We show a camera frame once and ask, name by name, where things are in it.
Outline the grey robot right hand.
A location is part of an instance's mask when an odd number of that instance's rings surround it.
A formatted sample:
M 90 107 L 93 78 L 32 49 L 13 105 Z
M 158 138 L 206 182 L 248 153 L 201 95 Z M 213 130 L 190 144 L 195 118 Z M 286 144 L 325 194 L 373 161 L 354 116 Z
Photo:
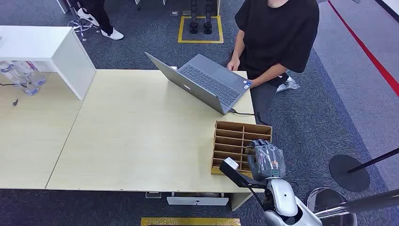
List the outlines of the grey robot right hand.
M 247 163 L 256 181 L 284 178 L 286 165 L 283 151 L 264 139 L 253 140 L 245 149 Z

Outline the person's right hand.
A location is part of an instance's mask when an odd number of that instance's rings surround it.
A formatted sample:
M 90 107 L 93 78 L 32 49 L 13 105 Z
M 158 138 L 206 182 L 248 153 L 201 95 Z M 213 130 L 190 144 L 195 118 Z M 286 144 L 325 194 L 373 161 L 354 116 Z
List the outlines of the person's right hand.
M 237 71 L 239 69 L 240 60 L 238 58 L 232 58 L 227 64 L 226 68 L 230 71 Z

